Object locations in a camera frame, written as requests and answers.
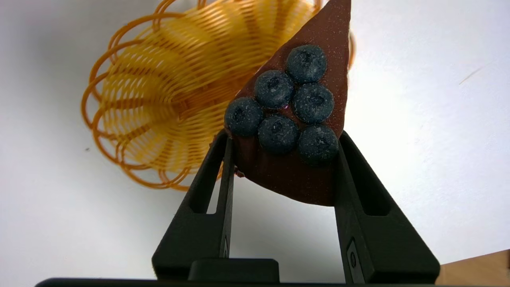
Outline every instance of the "chocolate glaze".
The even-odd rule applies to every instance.
[[[327,56],[327,70],[319,83],[325,85],[335,99],[335,108],[323,124],[332,128],[337,137],[340,137],[347,102],[350,9],[350,0],[329,0],[315,17],[259,69],[236,98],[253,98],[255,80],[261,73],[271,69],[285,70],[287,56],[293,48],[304,44],[319,45]],[[290,107],[279,109],[278,112],[294,120],[301,130],[305,127]],[[235,164],[249,180],[300,202],[333,205],[331,164],[314,168],[300,160],[296,149],[290,154],[275,156],[266,153],[255,136],[231,136],[235,145]]]

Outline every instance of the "orange plastic basket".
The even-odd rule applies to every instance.
[[[113,35],[90,72],[82,114],[101,152],[133,180],[188,190],[182,181],[200,167],[229,101],[321,0],[198,0],[185,13],[167,12],[173,2]],[[94,115],[89,99],[98,104]],[[157,180],[142,170],[156,171]]]

